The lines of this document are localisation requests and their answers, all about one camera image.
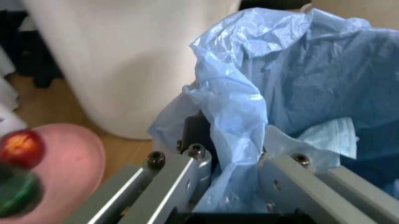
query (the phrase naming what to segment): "metal bar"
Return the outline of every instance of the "metal bar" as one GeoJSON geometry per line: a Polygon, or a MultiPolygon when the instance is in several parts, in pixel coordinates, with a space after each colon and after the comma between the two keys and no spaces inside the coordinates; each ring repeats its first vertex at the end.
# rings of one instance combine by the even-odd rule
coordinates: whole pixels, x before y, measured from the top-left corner
{"type": "Polygon", "coordinates": [[[163,224],[175,208],[184,211],[198,182],[197,169],[193,158],[175,155],[119,224],[163,224]]]}
{"type": "Polygon", "coordinates": [[[63,223],[116,223],[123,210],[133,204],[150,181],[147,170],[125,165],[63,223]]]}
{"type": "Polygon", "coordinates": [[[288,155],[260,163],[259,181],[265,198],[284,213],[300,209],[317,223],[375,223],[288,155]]]}
{"type": "Polygon", "coordinates": [[[399,202],[371,183],[340,166],[316,175],[378,223],[399,223],[399,202]]]}

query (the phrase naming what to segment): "trash bin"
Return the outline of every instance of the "trash bin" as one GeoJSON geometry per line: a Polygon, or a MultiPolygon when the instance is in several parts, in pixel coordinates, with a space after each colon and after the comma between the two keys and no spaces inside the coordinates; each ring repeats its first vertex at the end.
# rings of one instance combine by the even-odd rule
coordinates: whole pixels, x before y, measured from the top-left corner
{"type": "MultiPolygon", "coordinates": [[[[357,160],[341,163],[393,195],[399,179],[398,31],[317,9],[253,8],[215,24],[191,48],[196,80],[162,110],[149,133],[155,149],[171,152],[186,117],[201,110],[210,122],[221,173],[195,211],[260,211],[255,166],[267,144],[266,126],[296,138],[341,118],[349,118],[342,129],[359,139],[346,141],[357,146],[357,160]]],[[[324,133],[328,140],[319,130],[311,137],[324,133]]]]}

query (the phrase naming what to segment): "wooden surface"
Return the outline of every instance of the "wooden surface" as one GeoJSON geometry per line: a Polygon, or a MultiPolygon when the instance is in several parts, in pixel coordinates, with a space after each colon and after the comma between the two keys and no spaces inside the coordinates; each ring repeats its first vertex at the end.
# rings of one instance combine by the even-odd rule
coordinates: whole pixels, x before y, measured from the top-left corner
{"type": "Polygon", "coordinates": [[[101,138],[107,156],[103,180],[125,163],[141,165],[151,151],[150,140],[123,139],[98,128],[85,115],[65,80],[54,79],[48,89],[38,89],[31,77],[12,74],[7,79],[19,93],[20,106],[15,112],[28,127],[72,123],[89,128],[101,138]]]}

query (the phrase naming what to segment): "screw head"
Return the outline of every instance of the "screw head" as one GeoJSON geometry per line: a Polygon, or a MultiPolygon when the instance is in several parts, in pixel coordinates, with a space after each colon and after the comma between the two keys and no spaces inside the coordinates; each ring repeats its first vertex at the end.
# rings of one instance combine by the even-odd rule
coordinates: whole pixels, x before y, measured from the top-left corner
{"type": "Polygon", "coordinates": [[[291,156],[296,162],[298,162],[300,165],[302,165],[304,168],[307,168],[310,164],[310,159],[306,155],[303,155],[301,153],[295,153],[292,154],[291,156]]]}
{"type": "Polygon", "coordinates": [[[177,149],[177,151],[180,152],[180,153],[182,152],[182,148],[181,148],[182,145],[181,145],[181,142],[182,142],[181,140],[178,140],[178,141],[176,142],[176,149],[177,149]]]}
{"type": "Polygon", "coordinates": [[[147,165],[152,169],[161,169],[165,165],[165,154],[160,151],[153,151],[147,155],[147,165]]]}
{"type": "Polygon", "coordinates": [[[203,159],[205,157],[205,147],[199,143],[191,144],[188,147],[188,155],[196,160],[203,159]]]}

